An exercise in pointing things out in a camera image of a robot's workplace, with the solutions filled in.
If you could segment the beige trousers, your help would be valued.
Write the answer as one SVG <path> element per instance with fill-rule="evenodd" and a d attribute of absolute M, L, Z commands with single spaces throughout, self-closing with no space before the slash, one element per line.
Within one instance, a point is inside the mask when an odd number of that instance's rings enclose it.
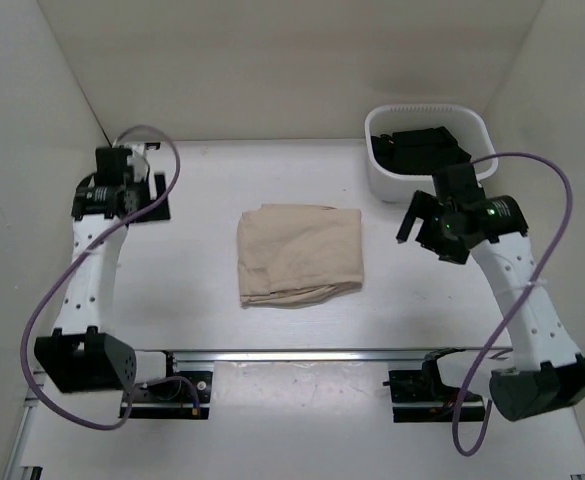
<path fill-rule="evenodd" d="M 243 306 L 321 303 L 363 286 L 362 212 L 264 204 L 242 214 L 237 253 Z"/>

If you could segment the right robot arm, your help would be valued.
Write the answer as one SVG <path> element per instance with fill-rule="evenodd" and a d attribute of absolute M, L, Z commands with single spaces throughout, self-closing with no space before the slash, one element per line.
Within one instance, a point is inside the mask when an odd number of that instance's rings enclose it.
<path fill-rule="evenodd" d="M 510 196 L 482 192 L 444 201 L 423 191 L 409 204 L 397 240 L 407 241 L 415 221 L 417 242 L 440 260 L 481 268 L 511 340 L 512 363 L 489 363 L 469 391 L 492 400 L 509 421 L 572 407 L 585 397 L 585 357 L 571 339 L 535 270 L 528 225 Z"/>

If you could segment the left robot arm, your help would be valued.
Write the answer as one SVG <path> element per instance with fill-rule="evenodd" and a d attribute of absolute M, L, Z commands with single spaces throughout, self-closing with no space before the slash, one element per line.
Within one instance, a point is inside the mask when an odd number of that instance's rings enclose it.
<path fill-rule="evenodd" d="M 136 351 L 105 329 L 113 317 L 118 259 L 128 229 L 120 227 L 104 240 L 98 236 L 148 202 L 148 185 L 105 186 L 96 183 L 98 178 L 76 189 L 73 258 L 86 257 L 70 275 L 52 333 L 35 340 L 34 355 L 63 393 L 129 391 L 147 382 L 158 399 L 170 400 L 180 392 L 182 377 L 167 366 L 166 354 Z"/>

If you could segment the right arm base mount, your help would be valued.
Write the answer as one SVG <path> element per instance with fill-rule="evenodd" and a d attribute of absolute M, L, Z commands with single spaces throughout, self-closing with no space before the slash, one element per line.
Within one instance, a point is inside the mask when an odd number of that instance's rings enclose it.
<path fill-rule="evenodd" d="M 465 353 L 465 349 L 387 350 L 387 379 L 394 423 L 451 423 L 457 404 L 458 387 L 447 386 L 435 361 Z"/>

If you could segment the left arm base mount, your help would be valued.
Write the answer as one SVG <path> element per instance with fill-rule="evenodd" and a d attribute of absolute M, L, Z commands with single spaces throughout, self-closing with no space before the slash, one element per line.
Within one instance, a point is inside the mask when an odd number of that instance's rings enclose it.
<path fill-rule="evenodd" d="M 124 393 L 119 408 L 122 417 L 131 404 L 130 419 L 207 420 L 211 410 L 213 366 L 211 363 L 189 363 L 175 352 L 166 357 L 164 377 L 173 380 L 140 387 L 132 396 Z"/>

